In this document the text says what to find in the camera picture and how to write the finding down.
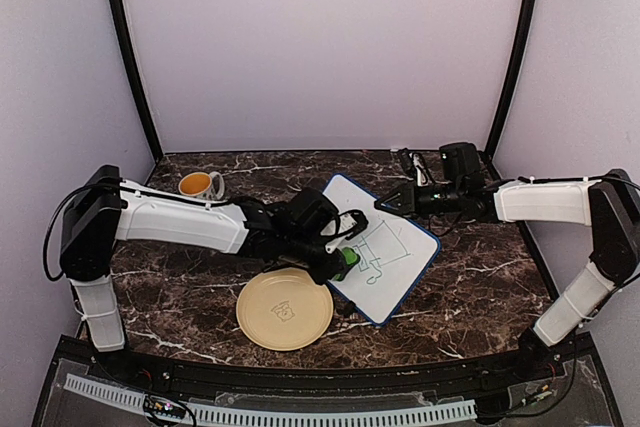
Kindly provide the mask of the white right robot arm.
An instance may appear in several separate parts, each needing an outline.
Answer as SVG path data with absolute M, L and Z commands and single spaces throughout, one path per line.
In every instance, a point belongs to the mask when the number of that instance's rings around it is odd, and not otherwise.
M 592 318 L 639 274 L 639 186 L 622 169 L 573 178 L 520 177 L 488 182 L 479 174 L 444 183 L 397 186 L 376 209 L 405 218 L 453 213 L 484 223 L 533 226 L 546 260 L 581 260 L 562 275 L 562 292 L 520 336 L 510 371 L 534 379 L 548 349 Z

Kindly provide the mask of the blue framed whiteboard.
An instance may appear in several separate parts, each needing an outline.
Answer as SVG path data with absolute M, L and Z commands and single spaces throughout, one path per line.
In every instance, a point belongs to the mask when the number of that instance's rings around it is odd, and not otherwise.
M 383 326 L 408 297 L 436 259 L 440 240 L 413 221 L 374 208 L 376 197 L 342 175 L 334 175 L 324 189 L 341 212 L 360 210 L 368 227 L 342 245 L 360 257 L 346 277 L 331 281 L 330 289 L 375 326 Z

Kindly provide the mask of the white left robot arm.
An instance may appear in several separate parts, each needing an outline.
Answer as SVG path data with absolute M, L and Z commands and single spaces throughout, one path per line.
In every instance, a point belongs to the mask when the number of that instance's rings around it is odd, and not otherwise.
M 126 348 L 111 277 L 119 241 L 151 240 L 208 248 L 266 262 L 287 261 L 323 285 L 347 270 L 332 241 L 340 238 L 338 208 L 321 192 L 305 189 L 287 202 L 250 196 L 192 200 L 149 189 L 101 166 L 59 204 L 59 266 L 70 282 L 101 364 L 120 383 L 141 374 L 140 359 Z

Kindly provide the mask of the green whiteboard eraser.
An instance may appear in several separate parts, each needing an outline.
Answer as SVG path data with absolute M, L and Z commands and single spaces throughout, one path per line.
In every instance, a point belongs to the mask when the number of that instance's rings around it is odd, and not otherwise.
M 339 252 L 340 264 L 331 278 L 332 281 L 337 282 L 344 280 L 352 268 L 361 260 L 360 255 L 351 247 L 341 248 Z

